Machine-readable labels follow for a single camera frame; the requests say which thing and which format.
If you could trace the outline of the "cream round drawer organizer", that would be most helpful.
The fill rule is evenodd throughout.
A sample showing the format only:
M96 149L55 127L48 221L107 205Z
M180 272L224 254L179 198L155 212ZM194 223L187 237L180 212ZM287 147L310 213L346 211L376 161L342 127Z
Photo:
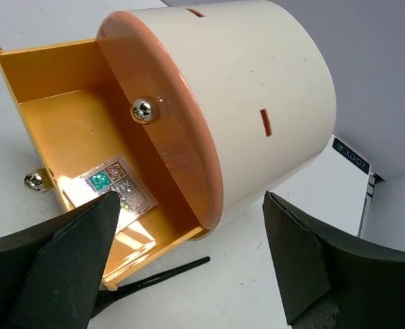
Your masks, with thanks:
M323 151L336 118L332 76L284 8L236 1L125 12L163 43L203 112L221 168L219 222Z

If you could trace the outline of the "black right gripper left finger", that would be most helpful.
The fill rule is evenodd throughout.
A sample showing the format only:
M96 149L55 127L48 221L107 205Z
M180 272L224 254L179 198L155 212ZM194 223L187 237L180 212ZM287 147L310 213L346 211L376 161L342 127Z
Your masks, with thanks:
M111 191L0 238L0 328L86 328L121 210Z

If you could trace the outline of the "peach top drawer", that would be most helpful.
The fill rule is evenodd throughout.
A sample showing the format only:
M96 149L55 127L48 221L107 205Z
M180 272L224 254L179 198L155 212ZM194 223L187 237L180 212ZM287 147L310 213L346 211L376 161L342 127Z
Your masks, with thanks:
M154 104L140 124L200 224L214 229L223 210L223 182L214 141L184 76L157 36L132 12L102 22L97 41L130 103Z

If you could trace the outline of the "colourful glitter eyeshadow palette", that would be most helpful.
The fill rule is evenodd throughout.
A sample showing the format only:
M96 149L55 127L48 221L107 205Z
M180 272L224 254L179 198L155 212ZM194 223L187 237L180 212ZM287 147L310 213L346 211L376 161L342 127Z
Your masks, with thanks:
M158 203L124 155L115 156L79 178L98 195L114 191L120 198L120 215L116 232L149 212Z

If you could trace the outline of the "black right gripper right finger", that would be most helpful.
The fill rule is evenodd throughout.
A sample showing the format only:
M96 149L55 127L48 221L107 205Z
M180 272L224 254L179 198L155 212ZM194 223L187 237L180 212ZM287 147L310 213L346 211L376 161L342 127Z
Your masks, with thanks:
M348 234L266 192L265 230L292 328L405 328L405 252Z

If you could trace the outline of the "yellow drawer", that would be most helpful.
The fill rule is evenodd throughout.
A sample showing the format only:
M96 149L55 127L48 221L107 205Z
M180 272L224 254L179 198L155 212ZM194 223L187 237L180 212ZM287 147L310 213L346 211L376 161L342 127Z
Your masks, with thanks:
M0 49L0 70L67 210L98 197L79 176L124 155L157 205L115 237L102 282L109 290L179 244L207 233L140 124L154 104L130 103L97 39Z

